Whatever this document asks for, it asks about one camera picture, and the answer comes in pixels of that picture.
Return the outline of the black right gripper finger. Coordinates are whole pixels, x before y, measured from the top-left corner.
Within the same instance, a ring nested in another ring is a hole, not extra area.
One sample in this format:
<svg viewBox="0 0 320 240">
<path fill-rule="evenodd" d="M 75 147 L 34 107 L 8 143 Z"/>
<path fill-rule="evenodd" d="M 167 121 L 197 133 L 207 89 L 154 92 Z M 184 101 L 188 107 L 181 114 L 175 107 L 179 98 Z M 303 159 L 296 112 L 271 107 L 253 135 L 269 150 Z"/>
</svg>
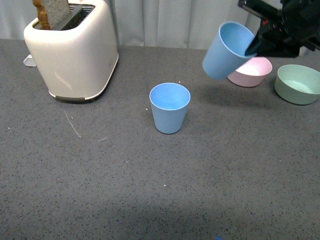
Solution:
<svg viewBox="0 0 320 240">
<path fill-rule="evenodd" d="M 245 50 L 245 56 L 260 55 L 264 52 L 265 40 L 263 38 L 255 37 L 248 48 Z"/>
</svg>

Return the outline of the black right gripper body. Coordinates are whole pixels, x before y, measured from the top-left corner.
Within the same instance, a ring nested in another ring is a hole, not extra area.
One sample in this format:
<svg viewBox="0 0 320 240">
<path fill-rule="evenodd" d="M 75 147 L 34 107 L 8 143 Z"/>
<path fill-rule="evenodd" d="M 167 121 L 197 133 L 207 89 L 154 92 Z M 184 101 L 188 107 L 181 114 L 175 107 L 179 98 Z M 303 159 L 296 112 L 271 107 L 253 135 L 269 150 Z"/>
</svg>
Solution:
<svg viewBox="0 0 320 240">
<path fill-rule="evenodd" d="M 301 47 L 320 49 L 320 2 L 282 0 L 276 9 L 262 0 L 240 0 L 238 6 L 260 18 L 255 35 L 264 39 L 264 52 L 257 57 L 296 58 Z"/>
</svg>

